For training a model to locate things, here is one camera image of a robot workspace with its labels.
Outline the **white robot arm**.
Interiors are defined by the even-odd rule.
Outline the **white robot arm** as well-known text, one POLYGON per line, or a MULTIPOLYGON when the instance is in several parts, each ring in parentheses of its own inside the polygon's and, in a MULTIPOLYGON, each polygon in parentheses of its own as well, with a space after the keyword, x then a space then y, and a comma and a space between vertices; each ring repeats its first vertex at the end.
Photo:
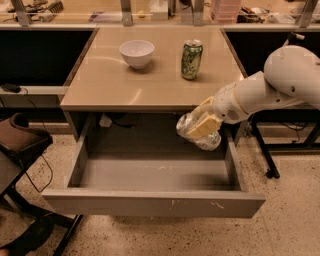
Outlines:
POLYGON ((251 114, 305 102, 320 109, 320 58, 296 45, 272 52, 264 69, 222 87, 192 111, 196 123, 186 136, 197 140, 251 114))

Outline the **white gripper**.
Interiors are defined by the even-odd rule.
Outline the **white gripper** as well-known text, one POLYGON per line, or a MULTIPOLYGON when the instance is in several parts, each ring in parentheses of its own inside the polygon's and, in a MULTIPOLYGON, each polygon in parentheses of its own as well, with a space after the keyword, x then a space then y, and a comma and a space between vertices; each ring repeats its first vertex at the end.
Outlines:
POLYGON ((191 139, 200 139, 212 132, 217 132, 222 125, 222 120, 227 124, 236 124, 249 117, 236 99, 235 83, 221 88, 214 97, 208 97, 192 111, 192 115, 200 119, 186 132, 191 139), (218 117, 215 114, 205 113, 212 108, 218 117))

